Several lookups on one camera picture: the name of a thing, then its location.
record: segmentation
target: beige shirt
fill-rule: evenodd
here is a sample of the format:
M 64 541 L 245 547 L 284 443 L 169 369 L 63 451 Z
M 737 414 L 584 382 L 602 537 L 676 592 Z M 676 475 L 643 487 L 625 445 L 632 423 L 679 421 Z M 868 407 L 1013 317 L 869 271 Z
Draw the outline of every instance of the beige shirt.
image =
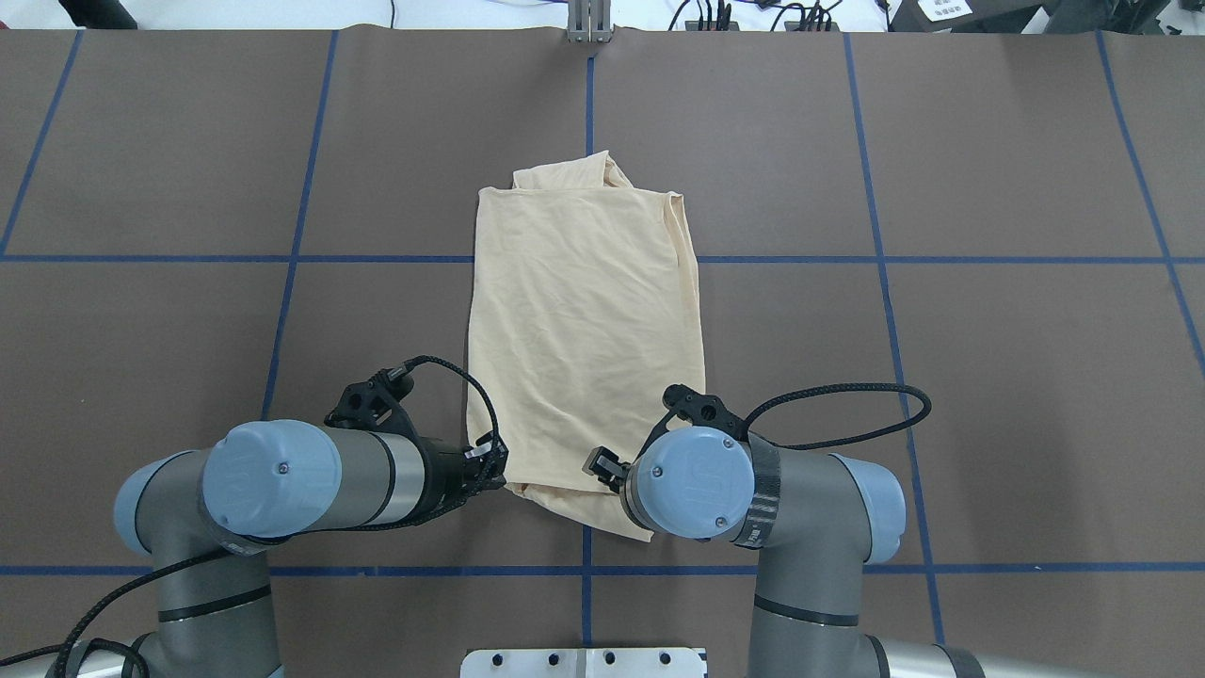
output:
M 481 190 L 469 371 L 511 450 L 507 488 L 586 525 L 648 541 L 582 472 L 624 461 L 665 414 L 671 384 L 704 390 L 699 269 L 682 195 L 631 185 L 601 152 Z M 470 440 L 489 431 L 476 395 Z

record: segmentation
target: black cable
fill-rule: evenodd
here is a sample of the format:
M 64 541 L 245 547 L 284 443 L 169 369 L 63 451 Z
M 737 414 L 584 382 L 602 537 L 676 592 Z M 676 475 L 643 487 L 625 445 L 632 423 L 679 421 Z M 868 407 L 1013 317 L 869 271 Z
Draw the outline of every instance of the black cable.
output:
M 665 30 L 674 30 L 674 24 L 676 24 L 677 23 L 677 18 L 682 16 L 682 10 L 686 10 L 686 6 L 689 5 L 689 4 L 690 4 L 690 0 L 682 0 L 682 4 L 678 5 L 678 11 L 674 12 L 674 18 L 670 19 L 670 28 L 668 28 Z M 699 12 L 700 12 L 699 20 L 701 22 L 703 20 L 703 13 L 701 13 L 703 10 L 699 10 Z
M 816 4 L 807 11 L 807 17 L 799 23 L 799 26 L 795 28 L 795 30 L 812 30 L 812 23 L 819 20 L 822 11 L 824 11 L 824 7 L 821 7 L 821 0 L 816 0 Z
M 58 645 L 46 645 L 45 648 L 37 648 L 36 650 L 29 650 L 28 653 L 14 654 L 12 656 L 6 656 L 0 659 L 0 666 L 12 666 L 13 664 L 20 664 L 23 661 L 36 659 L 40 656 L 46 656 L 48 654 L 59 654 L 63 649 L 63 644 Z
M 105 638 L 93 638 L 92 641 L 88 641 L 88 648 L 83 653 L 84 659 L 88 659 L 88 655 L 94 650 L 105 650 L 107 653 L 122 655 L 125 661 L 133 664 L 134 667 L 137 668 L 140 678 L 151 678 L 151 668 L 147 666 L 147 660 L 139 653 L 134 652 L 134 648 L 124 643 L 106 641 Z
M 803 2 L 788 2 L 778 10 L 778 16 L 774 17 L 774 23 L 770 24 L 771 33 L 774 33 L 774 29 L 778 28 L 778 22 L 782 19 L 782 14 L 786 14 L 787 10 L 790 8 L 799 10 L 799 23 L 804 23 L 804 14 L 807 12 L 807 7 L 804 7 Z
M 489 452 L 487 452 L 482 458 L 481 471 L 477 472 L 477 478 L 474 479 L 472 485 L 464 495 L 446 505 L 436 506 L 434 509 L 421 517 L 410 520 L 400 520 L 398 523 L 386 523 L 381 525 L 360 525 L 357 527 L 349 527 L 347 529 L 347 531 L 380 532 L 382 530 L 396 530 L 398 527 L 412 527 L 415 525 L 422 525 L 430 520 L 435 520 L 436 518 L 451 511 L 463 507 L 465 502 L 469 501 L 470 497 L 480 495 L 482 489 L 486 487 L 486 483 L 488 483 L 492 478 L 496 476 L 498 470 L 506 467 L 506 458 L 510 455 L 510 453 L 507 452 L 506 446 L 502 443 L 501 435 L 498 431 L 498 413 L 494 412 L 494 403 L 490 402 L 489 395 L 486 394 L 486 388 L 482 387 L 480 382 L 474 379 L 471 375 L 462 370 L 459 366 L 451 364 L 443 359 L 437 359 L 435 356 L 416 356 L 401 364 L 401 370 L 404 370 L 405 373 L 408 375 L 416 367 L 425 364 L 434 364 L 445 370 L 454 372 L 457 376 L 468 382 L 469 385 L 477 391 L 477 395 L 481 396 L 482 402 L 486 405 L 486 412 L 489 413 L 490 441 L 489 441 Z
M 175 574 L 181 570 L 188 570 L 189 567 L 201 565 L 202 562 L 210 562 L 212 560 L 218 560 L 222 558 L 227 558 L 229 555 L 231 555 L 229 552 L 221 550 L 200 555 L 196 558 L 190 558 L 188 560 L 182 560 L 175 565 L 161 567 L 159 570 L 155 570 L 154 572 L 151 572 L 149 574 L 143 574 L 142 577 L 139 577 L 133 582 L 127 582 L 125 584 L 122 584 L 117 589 L 113 589 L 113 591 L 110 592 L 107 596 L 100 599 L 100 602 L 92 606 L 92 609 L 88 611 L 88 614 L 84 614 L 83 618 L 80 619 L 78 624 L 75 625 L 75 629 L 72 629 L 71 632 L 67 633 L 67 637 L 63 641 L 63 644 L 59 645 L 58 656 L 54 659 L 54 671 L 52 674 L 53 678 L 67 678 L 66 676 L 67 658 L 71 655 L 71 648 L 75 647 L 76 642 L 80 639 L 80 636 L 83 635 L 84 629 L 87 629 L 88 625 L 92 624 L 93 620 L 95 620 L 96 617 L 99 617 L 100 613 L 104 612 L 105 608 L 110 606 L 110 603 L 124 596 L 125 594 L 129 594 L 134 589 L 149 584 L 155 579 L 161 579 L 169 574 Z
M 805 443 L 801 446 L 780 446 L 777 443 L 770 443 L 777 448 L 786 448 L 788 450 L 818 450 L 821 448 L 836 448 L 839 446 L 850 446 L 853 443 L 862 443 L 864 441 L 870 441 L 872 438 L 878 438 L 881 436 L 887 436 L 888 434 L 895 434 L 897 431 L 904 431 L 911 426 L 916 426 L 924 418 L 929 417 L 933 412 L 933 402 L 929 401 L 929 396 L 925 396 L 924 391 L 909 387 L 906 384 L 829 384 L 828 387 L 816 387 L 813 389 L 804 389 L 803 391 L 792 391 L 790 394 L 783 394 L 776 399 L 771 399 L 750 413 L 745 418 L 745 424 L 741 426 L 740 438 L 745 440 L 748 436 L 750 426 L 757 418 L 770 412 L 771 409 L 792 401 L 803 401 L 804 399 L 815 399 L 817 396 L 830 396 L 834 394 L 858 394 L 858 393 L 888 393 L 888 394 L 907 394 L 921 401 L 921 412 L 910 417 L 909 419 L 893 424 L 890 426 L 880 429 L 877 431 L 871 431 L 870 434 L 863 434 L 862 436 L 851 436 L 848 438 L 835 438 L 833 441 L 823 441 L 821 443 Z

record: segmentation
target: black rubber ring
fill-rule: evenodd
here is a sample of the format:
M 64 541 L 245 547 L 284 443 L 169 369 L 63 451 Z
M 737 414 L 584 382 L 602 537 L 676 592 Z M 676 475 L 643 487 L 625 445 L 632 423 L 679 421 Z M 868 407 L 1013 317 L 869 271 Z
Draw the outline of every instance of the black rubber ring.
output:
M 874 636 L 866 636 L 866 639 L 870 641 L 870 647 L 875 648 L 875 660 L 878 661 L 878 678 L 892 678 L 892 667 L 887 664 L 887 650 L 883 649 L 883 644 Z
M 766 612 L 772 612 L 774 614 L 780 614 L 782 617 L 789 617 L 792 619 L 798 619 L 799 621 L 810 621 L 812 624 L 823 624 L 825 626 L 857 626 L 858 615 L 857 614 L 829 614 L 827 612 L 813 612 L 810 609 L 804 609 L 801 607 L 790 607 L 782 603 L 776 603 L 771 600 L 763 599 L 754 594 L 753 606 L 762 608 Z
M 947 648 L 946 645 L 937 647 L 950 658 L 950 664 L 954 667 L 954 678 L 986 678 L 983 667 L 970 650 Z
M 272 586 L 263 586 L 253 591 L 246 591 L 239 594 L 237 596 L 230 596 L 228 599 L 222 599 L 219 601 L 213 601 L 208 603 L 201 603 L 199 606 L 182 607 L 176 609 L 167 609 L 159 612 L 159 623 L 166 624 L 169 621 L 183 621 L 186 619 L 192 619 L 194 617 L 202 617 L 206 614 L 213 614 L 214 612 L 222 612 L 224 609 L 230 609 L 233 607 L 239 607 L 247 605 L 259 599 L 266 599 L 272 595 Z

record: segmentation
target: blue tape line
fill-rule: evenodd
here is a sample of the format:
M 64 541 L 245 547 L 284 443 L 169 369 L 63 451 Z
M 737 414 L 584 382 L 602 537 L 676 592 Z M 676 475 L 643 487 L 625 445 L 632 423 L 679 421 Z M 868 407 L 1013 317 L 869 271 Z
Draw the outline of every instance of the blue tape line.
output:
M 42 129 L 37 131 L 34 152 L 29 154 L 29 163 L 25 164 L 25 173 L 20 177 L 20 187 L 17 188 L 17 196 L 13 199 L 12 210 L 8 211 L 8 222 L 5 223 L 4 235 L 0 235 L 0 257 L 8 249 L 8 240 L 12 238 L 12 230 L 17 226 L 17 214 L 20 213 L 22 202 L 25 201 L 25 190 L 29 189 L 29 182 L 34 178 L 37 158 L 42 154 L 42 145 L 46 143 L 46 135 L 51 132 L 51 122 L 54 120 L 54 112 L 59 108 L 63 90 L 67 87 L 67 77 L 71 75 L 71 66 L 75 65 L 76 54 L 80 53 L 81 42 L 83 42 L 83 31 L 77 30 L 75 40 L 71 42 L 71 51 L 67 52 L 67 60 L 63 64 L 59 84 L 54 88 L 54 96 L 51 98 L 51 106 L 46 110 L 46 118 L 42 119 Z
M 6 254 L 6 261 L 31 263 L 289 263 L 290 254 Z M 700 264 L 876 264 L 862 254 L 705 254 Z M 887 254 L 888 264 L 1100 264 L 1164 265 L 1163 257 L 984 257 Z M 1177 264 L 1205 264 L 1205 257 L 1172 257 Z M 298 254 L 307 264 L 471 264 L 472 254 Z
M 602 565 L 598 577 L 754 577 L 753 565 Z
M 287 263 L 288 254 L 7 254 L 30 263 Z
M 335 48 L 339 46 L 339 31 L 330 31 L 330 47 L 327 48 L 327 71 L 322 76 L 322 94 L 318 95 L 318 113 L 313 120 L 313 138 L 310 141 L 310 159 L 306 161 L 305 182 L 301 184 L 301 204 L 298 205 L 298 224 L 293 231 L 293 250 L 289 253 L 289 270 L 284 276 L 284 293 L 281 294 L 281 313 L 276 318 L 276 336 L 272 338 L 272 358 L 268 364 L 268 382 L 264 387 L 264 403 L 259 419 L 268 420 L 276 395 L 276 376 L 281 366 L 281 342 L 284 338 L 284 322 L 289 316 L 289 303 L 293 300 L 293 281 L 296 278 L 298 260 L 301 254 L 301 237 L 305 234 L 305 217 L 310 208 L 310 188 L 313 184 L 313 167 L 318 163 L 318 146 L 322 141 L 322 120 L 327 113 L 327 95 L 330 93 L 330 73 L 335 66 Z
M 1134 176 L 1138 178 L 1139 190 L 1142 191 L 1142 201 L 1146 202 L 1146 213 L 1151 217 L 1151 225 L 1154 228 L 1154 238 L 1159 242 L 1159 252 L 1163 253 L 1163 261 L 1168 266 L 1168 277 L 1171 278 L 1171 288 L 1176 293 L 1176 303 L 1180 305 L 1180 314 L 1185 319 L 1188 329 L 1188 341 L 1192 343 L 1193 354 L 1197 356 L 1197 367 L 1200 369 L 1201 377 L 1205 377 L 1205 350 L 1201 349 L 1201 338 L 1197 332 L 1197 324 L 1193 314 L 1188 309 L 1188 301 L 1185 299 L 1183 287 L 1180 284 L 1180 276 L 1176 273 L 1176 265 L 1171 259 L 1171 250 L 1168 248 L 1168 238 L 1163 232 L 1163 224 L 1159 222 L 1159 213 L 1154 208 L 1154 200 L 1151 197 L 1151 189 L 1146 183 L 1146 175 L 1142 172 L 1142 163 L 1138 159 L 1138 151 L 1134 149 L 1134 140 L 1130 137 L 1129 125 L 1125 124 L 1125 114 L 1122 112 L 1122 102 L 1117 96 L 1117 84 L 1113 82 L 1113 69 L 1109 65 L 1109 52 L 1105 49 L 1105 34 L 1097 30 L 1097 49 L 1100 52 L 1100 65 L 1105 69 L 1105 82 L 1109 84 L 1109 98 L 1113 102 L 1113 113 L 1117 114 L 1117 126 L 1122 130 L 1122 140 L 1125 142 L 1125 152 L 1129 153 L 1130 164 L 1134 165 Z
M 586 154 L 594 154 L 594 55 L 586 59 Z M 594 644 L 594 530 L 582 526 L 582 647 Z
M 736 254 L 696 257 L 700 264 L 872 264 L 876 257 Z
M 472 254 L 300 254 L 298 263 L 471 264 Z
M 1205 572 L 1205 562 L 1013 562 L 937 565 L 939 574 L 1042 574 L 1084 572 Z
M 878 263 L 878 285 L 883 295 L 883 312 L 887 316 L 887 335 L 892 349 L 892 365 L 895 369 L 895 383 L 904 384 L 904 361 L 900 358 L 899 334 L 895 329 L 895 309 L 892 306 L 890 281 L 887 277 L 887 258 L 883 250 L 883 236 L 878 226 L 878 202 L 875 200 L 875 184 L 870 175 L 870 153 L 866 149 L 866 130 L 862 118 L 862 101 L 858 98 L 858 76 L 853 61 L 853 43 L 850 34 L 841 34 L 845 41 L 846 71 L 850 75 L 850 98 L 853 102 L 853 122 L 858 134 L 858 152 L 862 155 L 862 178 L 866 187 L 866 206 L 870 210 L 870 230 L 875 238 L 875 255 Z M 904 418 L 909 413 L 907 396 L 900 394 L 900 409 Z M 941 600 L 937 596 L 937 577 L 933 571 L 933 547 L 929 543 L 929 521 L 924 511 L 924 490 L 921 487 L 921 464 L 916 455 L 916 438 L 907 430 L 907 455 L 912 467 L 912 500 L 916 505 L 917 531 L 921 535 L 921 553 L 924 559 L 925 582 L 929 589 L 929 612 L 933 615 L 933 633 L 937 643 L 946 642 L 946 631 L 941 623 Z
M 582 526 L 582 647 L 594 644 L 594 530 Z
M 944 257 L 886 255 L 889 264 L 1162 264 L 1159 257 Z
M 586 154 L 594 154 L 594 57 L 586 59 Z
M 881 574 L 1075 574 L 1092 572 L 1205 572 L 1200 561 L 1119 561 L 1119 562 L 1004 562 L 1004 564 L 921 564 L 868 565 L 868 576 Z M 0 577 L 141 577 L 149 567 L 130 565 L 0 565 Z M 407 566 L 283 566 L 271 568 L 274 577 L 295 578 L 458 578 L 458 577 L 581 577 L 586 568 L 576 565 L 501 565 L 468 567 Z M 756 577 L 752 565 L 680 565 L 680 566 L 593 566 L 590 577 Z

